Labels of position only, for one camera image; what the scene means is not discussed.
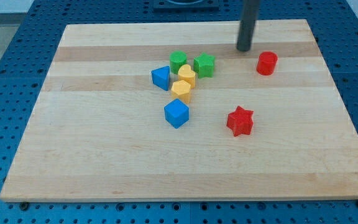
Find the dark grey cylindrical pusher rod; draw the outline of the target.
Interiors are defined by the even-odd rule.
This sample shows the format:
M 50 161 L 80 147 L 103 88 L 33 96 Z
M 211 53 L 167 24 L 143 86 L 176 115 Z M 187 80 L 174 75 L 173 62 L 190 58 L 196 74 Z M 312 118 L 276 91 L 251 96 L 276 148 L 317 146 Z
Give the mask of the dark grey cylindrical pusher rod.
M 241 52 L 249 51 L 251 48 L 259 7 L 260 0 L 243 0 L 236 45 L 237 50 Z

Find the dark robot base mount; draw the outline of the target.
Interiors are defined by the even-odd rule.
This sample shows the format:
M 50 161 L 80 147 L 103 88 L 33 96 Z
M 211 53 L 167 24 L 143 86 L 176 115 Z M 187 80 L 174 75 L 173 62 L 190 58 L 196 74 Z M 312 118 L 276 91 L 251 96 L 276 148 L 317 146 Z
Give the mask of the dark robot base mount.
M 154 11 L 219 9 L 219 0 L 151 0 Z

